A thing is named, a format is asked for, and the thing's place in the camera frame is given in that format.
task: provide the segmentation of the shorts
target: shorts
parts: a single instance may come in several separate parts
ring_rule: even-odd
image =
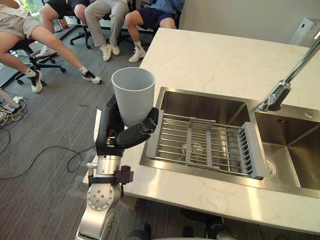
[[[67,16],[72,11],[75,12],[75,7],[78,4],[85,5],[86,7],[89,6],[89,0],[49,0],[46,2],[50,5],[58,14],[59,18],[63,18]]]
[[[160,22],[166,18],[172,18],[175,20],[174,15],[155,9],[153,7],[142,7],[137,10],[143,20],[144,25],[139,25],[143,29],[157,30],[160,26]]]
[[[28,39],[37,26],[44,25],[30,14],[26,18],[8,15],[8,17],[0,20],[0,32],[10,33],[22,39]]]

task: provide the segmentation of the person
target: person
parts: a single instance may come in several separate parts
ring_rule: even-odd
[[[31,89],[39,93],[42,89],[42,73],[32,70],[8,51],[24,38],[31,38],[53,48],[60,56],[75,66],[86,81],[100,83],[100,77],[91,73],[63,42],[52,34],[42,23],[20,7],[14,0],[0,0],[0,63],[29,76]]]
[[[54,34],[55,28],[53,20],[62,18],[72,11],[75,16],[86,25],[85,9],[89,4],[89,0],[49,0],[39,10],[41,21],[46,28]],[[54,49],[45,45],[36,57],[38,59],[44,59],[56,54],[57,52]]]
[[[137,25],[143,29],[161,28],[176,29],[177,11],[181,12],[185,0],[150,0],[151,7],[142,7],[125,16],[125,24],[134,42],[134,55],[129,62],[135,63],[145,57],[146,52],[141,46]]]
[[[99,47],[103,54],[103,60],[108,61],[111,52],[118,56],[120,49],[117,38],[125,21],[125,16],[129,12],[127,0],[93,0],[85,9],[85,19],[90,29],[94,45]],[[111,35],[110,44],[102,33],[99,20],[107,13],[111,13]]]

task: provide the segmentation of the gray carpet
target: gray carpet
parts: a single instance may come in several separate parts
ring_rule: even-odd
[[[66,73],[57,69],[44,69],[43,80],[48,84],[41,93],[31,91],[31,83],[24,78],[24,85],[11,83],[6,91],[27,98],[28,112],[24,119],[6,127],[11,141],[0,155],[0,178],[24,172],[41,150],[59,145],[76,151],[94,145],[93,128],[96,109],[101,109],[113,93],[111,75],[124,67],[137,67],[141,62],[129,63],[133,46],[120,43],[120,56],[102,60],[102,53],[93,47],[86,49],[84,39],[69,45],[68,39],[78,34],[74,31],[64,42],[93,73],[101,76],[102,84],[94,85],[82,79],[78,70],[60,57]],[[14,71],[2,67],[0,76],[8,78]],[[8,141],[8,134],[0,129],[0,152]],[[80,168],[68,172],[67,162],[74,153],[60,148],[43,152],[30,170],[19,178],[0,180],[0,240],[72,240],[86,207],[87,186],[82,184],[86,163],[95,156],[95,149],[85,152]],[[79,163],[75,158],[70,168]],[[185,225],[190,225],[202,237],[203,224],[180,215],[179,208],[153,201],[138,202],[135,211],[118,205],[116,220],[109,239],[121,240],[142,223],[152,226],[152,237],[179,237]],[[226,225],[239,240],[275,240],[284,235],[290,240],[317,240],[318,236],[225,219]]]

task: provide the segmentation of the black shorts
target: black shorts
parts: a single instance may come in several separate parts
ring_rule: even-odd
[[[160,11],[158,9],[155,9],[153,7],[142,7],[139,10],[137,10],[143,20],[144,25],[139,25],[143,29],[158,29],[160,26],[160,22],[163,19],[166,18],[172,18],[175,20],[175,17],[167,12]]]
[[[86,7],[89,6],[89,0],[49,0],[46,2],[50,5],[58,14],[59,17],[62,18],[63,16],[67,16],[72,11],[75,12],[75,7],[78,4],[85,5]]]

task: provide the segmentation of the gray dish rack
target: gray dish rack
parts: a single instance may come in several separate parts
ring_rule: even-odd
[[[154,160],[253,179],[266,174],[264,155],[250,122],[239,127],[160,110],[146,155]]]

